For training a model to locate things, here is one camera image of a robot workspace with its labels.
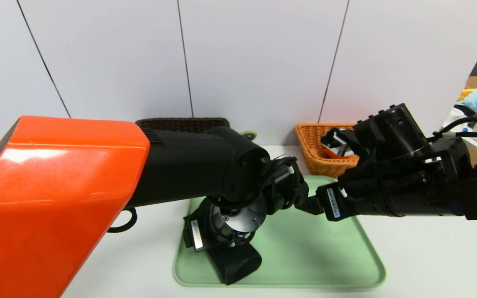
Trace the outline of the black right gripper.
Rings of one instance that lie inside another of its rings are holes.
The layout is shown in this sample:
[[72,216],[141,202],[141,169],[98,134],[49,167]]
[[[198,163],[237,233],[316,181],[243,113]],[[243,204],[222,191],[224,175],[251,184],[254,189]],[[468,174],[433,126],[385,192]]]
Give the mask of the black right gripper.
[[376,175],[343,174],[337,182],[318,187],[316,196],[311,197],[306,182],[295,191],[295,208],[312,215],[324,212],[331,222],[359,215],[403,217],[393,206],[390,191]]

